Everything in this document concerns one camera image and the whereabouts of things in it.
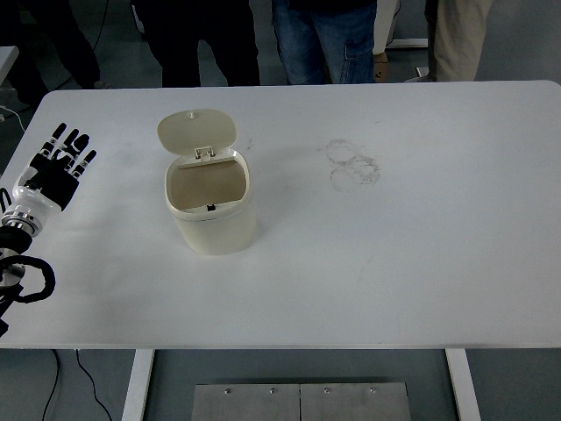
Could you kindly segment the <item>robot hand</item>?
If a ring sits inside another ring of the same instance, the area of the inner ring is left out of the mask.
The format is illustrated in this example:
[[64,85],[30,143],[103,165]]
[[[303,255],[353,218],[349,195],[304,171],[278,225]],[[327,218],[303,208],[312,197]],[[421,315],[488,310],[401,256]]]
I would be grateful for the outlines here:
[[14,211],[42,221],[50,211],[65,210],[96,157],[89,140],[88,134],[59,124],[14,185]]

